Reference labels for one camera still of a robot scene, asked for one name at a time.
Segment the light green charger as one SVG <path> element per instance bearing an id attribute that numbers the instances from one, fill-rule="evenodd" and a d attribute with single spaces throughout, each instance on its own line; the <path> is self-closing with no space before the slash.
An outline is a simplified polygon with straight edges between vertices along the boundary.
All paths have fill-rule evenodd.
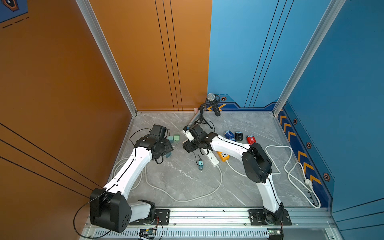
<path id="1" fill-rule="evenodd" d="M 178 143 L 180 141 L 180 135 L 174 135 L 173 140 L 174 140 L 174 142 Z"/>

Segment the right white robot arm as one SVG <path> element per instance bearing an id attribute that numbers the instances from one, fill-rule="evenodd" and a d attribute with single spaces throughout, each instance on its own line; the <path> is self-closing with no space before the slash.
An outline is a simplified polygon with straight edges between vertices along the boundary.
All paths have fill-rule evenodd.
<path id="1" fill-rule="evenodd" d="M 188 140 L 183 142 L 187 152 L 196 149 L 221 152 L 243 162 L 246 176 L 258 186 L 263 200 L 263 211 L 267 224 L 281 225 L 284 220 L 284 204 L 278 197 L 273 183 L 272 162 L 258 143 L 242 144 L 228 140 L 217 133 L 205 132 L 200 125 L 185 126 L 183 133 Z"/>

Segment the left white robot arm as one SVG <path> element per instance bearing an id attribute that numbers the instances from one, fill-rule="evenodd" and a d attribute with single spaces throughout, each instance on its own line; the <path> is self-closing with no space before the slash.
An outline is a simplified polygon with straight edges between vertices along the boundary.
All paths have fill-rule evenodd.
<path id="1" fill-rule="evenodd" d="M 145 166 L 154 160 L 163 160 L 173 151 L 167 137 L 168 129 L 153 125 L 149 134 L 139 138 L 134 150 L 117 175 L 102 189 L 94 189 L 90 195 L 91 224 L 121 233 L 129 223 L 155 220 L 156 205 L 151 201 L 127 202 L 128 195 Z"/>

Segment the yellow power strip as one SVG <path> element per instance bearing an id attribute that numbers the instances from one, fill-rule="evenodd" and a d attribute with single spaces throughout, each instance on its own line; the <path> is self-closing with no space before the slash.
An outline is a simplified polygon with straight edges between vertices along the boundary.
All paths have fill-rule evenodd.
<path id="1" fill-rule="evenodd" d="M 217 153 L 222 162 L 226 162 L 230 158 L 228 154 L 225 154 L 222 152 L 217 152 Z"/>

